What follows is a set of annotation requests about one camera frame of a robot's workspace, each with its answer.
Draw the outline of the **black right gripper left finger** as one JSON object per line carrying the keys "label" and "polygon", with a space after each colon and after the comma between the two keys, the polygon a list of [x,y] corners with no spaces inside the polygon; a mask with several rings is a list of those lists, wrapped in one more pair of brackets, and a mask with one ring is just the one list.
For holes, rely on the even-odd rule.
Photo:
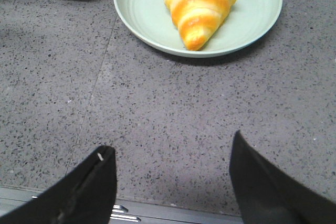
{"label": "black right gripper left finger", "polygon": [[1,223],[108,223],[117,193],[114,148],[100,146],[57,184]]}

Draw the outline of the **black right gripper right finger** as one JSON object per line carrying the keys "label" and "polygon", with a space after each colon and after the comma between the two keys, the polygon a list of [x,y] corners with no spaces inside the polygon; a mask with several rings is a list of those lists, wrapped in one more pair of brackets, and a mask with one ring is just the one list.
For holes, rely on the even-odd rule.
{"label": "black right gripper right finger", "polygon": [[244,223],[335,223],[335,203],[267,161],[239,131],[229,174]]}

